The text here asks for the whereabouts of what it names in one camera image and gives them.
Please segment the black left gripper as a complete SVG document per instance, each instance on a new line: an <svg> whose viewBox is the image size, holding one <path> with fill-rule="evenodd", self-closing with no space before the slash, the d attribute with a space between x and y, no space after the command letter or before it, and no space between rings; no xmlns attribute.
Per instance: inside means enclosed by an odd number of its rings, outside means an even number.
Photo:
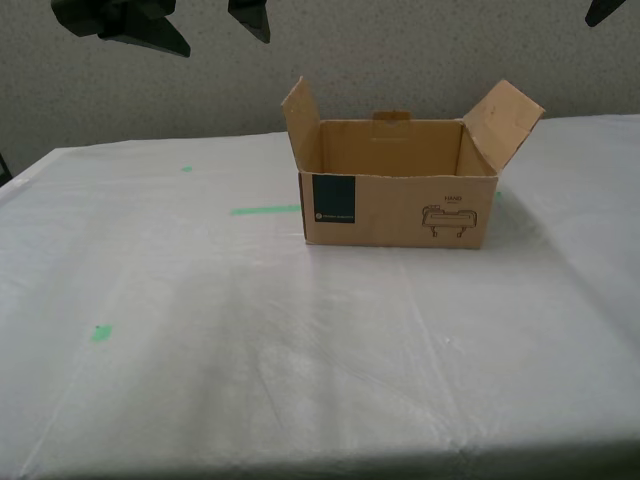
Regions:
<svg viewBox="0 0 640 480"><path fill-rule="evenodd" d="M228 13L262 43L271 32L266 0L229 0ZM77 37L97 36L189 58L191 48L168 20L175 0L53 0L57 21Z"/></svg>

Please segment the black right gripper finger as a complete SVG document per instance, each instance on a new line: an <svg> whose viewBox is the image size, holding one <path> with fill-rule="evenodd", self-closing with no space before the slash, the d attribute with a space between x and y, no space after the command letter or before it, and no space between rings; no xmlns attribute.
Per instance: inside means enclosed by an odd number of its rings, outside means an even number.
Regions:
<svg viewBox="0 0 640 480"><path fill-rule="evenodd" d="M626 0L592 0L585 15L585 23L588 26L599 25L625 2Z"/></svg>

